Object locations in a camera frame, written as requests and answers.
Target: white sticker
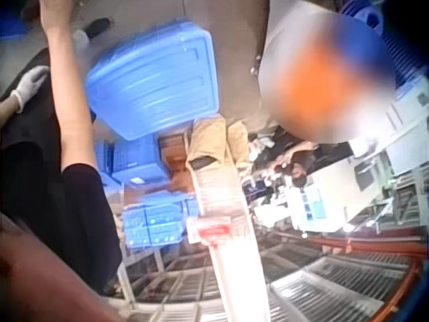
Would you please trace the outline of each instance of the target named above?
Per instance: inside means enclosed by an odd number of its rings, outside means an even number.
[[[130,181],[133,184],[143,184],[143,183],[145,183],[145,181],[142,178],[140,178],[139,176],[136,176],[135,178],[130,179]]]

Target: white glove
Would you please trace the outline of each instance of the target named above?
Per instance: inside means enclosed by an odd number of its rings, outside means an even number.
[[[11,95],[15,95],[19,101],[19,110],[23,111],[24,105],[39,91],[49,73],[48,66],[37,66],[26,72]]]

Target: black sleeve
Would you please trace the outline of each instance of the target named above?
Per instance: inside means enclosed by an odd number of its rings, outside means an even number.
[[[87,164],[73,164],[62,173],[67,216],[73,218],[75,254],[72,266],[102,293],[122,261],[119,238],[99,173]]]

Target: floor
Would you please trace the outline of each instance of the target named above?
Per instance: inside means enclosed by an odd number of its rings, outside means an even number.
[[[260,110],[257,79],[250,70],[261,54],[267,21],[267,0],[85,0],[74,18],[76,28],[99,17],[112,17],[115,26],[93,40],[90,63],[119,40],[183,15],[208,29],[213,38],[221,113],[251,118]],[[23,38],[0,44],[0,92],[23,65],[46,46],[38,23]],[[261,124],[249,122],[253,131]]]

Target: tan pants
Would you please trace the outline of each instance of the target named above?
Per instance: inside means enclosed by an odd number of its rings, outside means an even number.
[[[194,121],[187,164],[210,156],[216,161],[208,165],[209,167],[222,166],[225,163],[227,146],[237,168],[250,165],[247,129],[241,121],[226,120],[220,114],[197,119]]]

